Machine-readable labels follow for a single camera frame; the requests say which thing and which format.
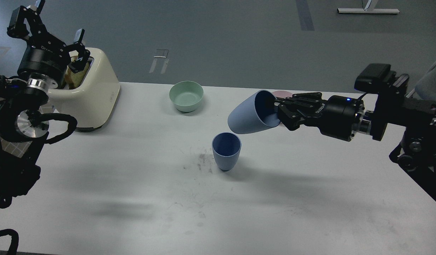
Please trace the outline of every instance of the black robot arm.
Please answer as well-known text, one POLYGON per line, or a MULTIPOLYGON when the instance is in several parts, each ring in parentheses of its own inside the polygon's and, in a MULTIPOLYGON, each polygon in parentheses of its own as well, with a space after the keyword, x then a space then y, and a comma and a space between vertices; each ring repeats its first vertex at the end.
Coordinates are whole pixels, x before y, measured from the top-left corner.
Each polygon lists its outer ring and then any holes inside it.
POLYGON ((316 126, 323 135, 351 141, 357 132, 381 141, 388 123, 404 126, 404 137, 389 155, 436 201, 436 102, 405 97, 408 75, 396 77, 389 64, 370 64, 357 77, 359 98, 320 92, 277 98, 278 118, 291 131, 316 126), (365 111, 363 96, 378 94, 373 111, 365 111))

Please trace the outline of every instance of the gray floor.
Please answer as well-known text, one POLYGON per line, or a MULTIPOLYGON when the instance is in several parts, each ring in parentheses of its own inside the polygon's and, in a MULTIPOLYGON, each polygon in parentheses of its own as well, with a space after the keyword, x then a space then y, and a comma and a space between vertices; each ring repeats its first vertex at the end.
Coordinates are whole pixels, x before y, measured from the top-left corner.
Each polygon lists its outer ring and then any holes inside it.
MULTIPOLYGON (((0 74, 16 73, 25 43, 6 35, 12 10, 0 0, 0 74)), ((436 59, 436 0, 380 0, 398 15, 338 14, 360 0, 47 1, 48 31, 108 55, 120 81, 353 92, 369 63, 390 63, 410 87, 436 59), (168 49, 168 65, 156 49, 168 49)))

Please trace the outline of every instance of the blue cup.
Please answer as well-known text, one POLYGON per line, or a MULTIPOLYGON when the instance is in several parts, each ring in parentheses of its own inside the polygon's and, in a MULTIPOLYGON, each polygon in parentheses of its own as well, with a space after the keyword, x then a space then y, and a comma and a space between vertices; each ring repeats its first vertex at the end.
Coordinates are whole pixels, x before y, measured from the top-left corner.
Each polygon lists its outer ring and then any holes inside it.
POLYGON ((229 171, 238 161, 242 141, 240 141, 238 136, 224 132, 213 138, 211 148, 213 149, 213 156, 219 169, 229 171))
POLYGON ((250 134, 271 129, 281 121, 275 112, 276 97, 266 90, 260 90, 239 104, 227 118, 227 124, 236 134, 250 134))

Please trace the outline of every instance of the table surface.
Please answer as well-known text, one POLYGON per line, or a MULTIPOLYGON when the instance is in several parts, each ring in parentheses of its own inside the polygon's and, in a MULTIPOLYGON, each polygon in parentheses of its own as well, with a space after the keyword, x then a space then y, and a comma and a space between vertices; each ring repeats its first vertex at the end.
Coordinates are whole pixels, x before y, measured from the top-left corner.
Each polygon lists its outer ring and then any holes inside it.
MULTIPOLYGON (((258 89, 203 87, 202 106, 181 113, 172 85, 121 85, 108 123, 46 145, 41 179, 0 210, 0 229, 19 232, 20 251, 436 254, 436 203, 388 158, 401 126, 381 142, 306 126, 239 135, 239 161, 222 172, 211 140, 258 89)), ((375 100, 367 95, 366 108, 375 100)), ((51 135, 63 129, 52 123, 51 135)))

